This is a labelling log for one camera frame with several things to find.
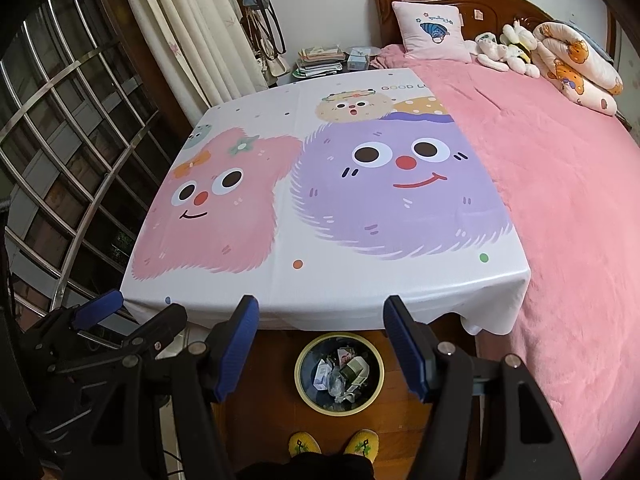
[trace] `metal window grille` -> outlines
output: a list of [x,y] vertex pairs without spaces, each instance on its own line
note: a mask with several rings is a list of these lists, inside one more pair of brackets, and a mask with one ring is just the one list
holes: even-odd
[[[100,0],[41,0],[0,60],[0,193],[20,323],[118,288],[179,150]],[[126,310],[87,339],[114,347]]]

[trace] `white curtain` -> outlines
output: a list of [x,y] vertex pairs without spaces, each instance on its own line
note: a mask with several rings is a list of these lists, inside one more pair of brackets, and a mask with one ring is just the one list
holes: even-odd
[[211,106],[267,88],[236,0],[129,0],[192,125]]

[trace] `yellow cartoon character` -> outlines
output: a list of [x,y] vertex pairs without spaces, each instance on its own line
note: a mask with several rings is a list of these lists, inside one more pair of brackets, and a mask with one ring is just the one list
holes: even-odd
[[448,115],[442,103],[438,101],[434,96],[429,97],[417,97],[415,99],[408,99],[402,101],[394,107],[396,112],[404,112],[406,114],[435,114],[435,115]]
[[556,66],[556,73],[552,74],[550,72],[548,76],[551,79],[558,79],[562,84],[569,85],[578,95],[584,94],[584,79],[582,76],[561,59],[556,58],[554,64]]
[[622,89],[623,89],[622,81],[620,81],[620,78],[616,78],[616,85],[613,88],[610,88],[607,91],[611,95],[620,95],[620,94],[622,94]]
[[316,107],[316,115],[329,123],[351,123],[379,119],[393,110],[391,97],[370,88],[331,94]]
[[578,64],[584,63],[589,57],[589,47],[583,40],[574,41],[567,45],[566,52],[569,55],[569,59]]

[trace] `purple fluffy cartoon monster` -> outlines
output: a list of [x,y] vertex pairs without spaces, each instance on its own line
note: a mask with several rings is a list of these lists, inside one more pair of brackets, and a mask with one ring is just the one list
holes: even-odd
[[292,172],[301,218],[318,235],[385,258],[495,241],[511,221],[450,116],[332,123]]

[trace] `plush toy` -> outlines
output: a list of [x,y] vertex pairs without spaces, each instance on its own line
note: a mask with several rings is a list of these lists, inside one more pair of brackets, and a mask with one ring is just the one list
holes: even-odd
[[520,25],[519,20],[513,22],[513,27],[507,23],[502,28],[500,43],[510,49],[510,57],[516,58],[509,65],[514,72],[533,78],[540,77],[540,70],[531,63],[531,51],[538,47],[538,40]]
[[492,32],[485,32],[477,36],[476,43],[482,51],[482,54],[478,55],[478,62],[483,66],[499,72],[507,72],[511,69],[532,78],[540,77],[540,70],[535,65],[525,63],[522,59],[522,56],[526,55],[522,49],[514,44],[507,46],[498,43]]

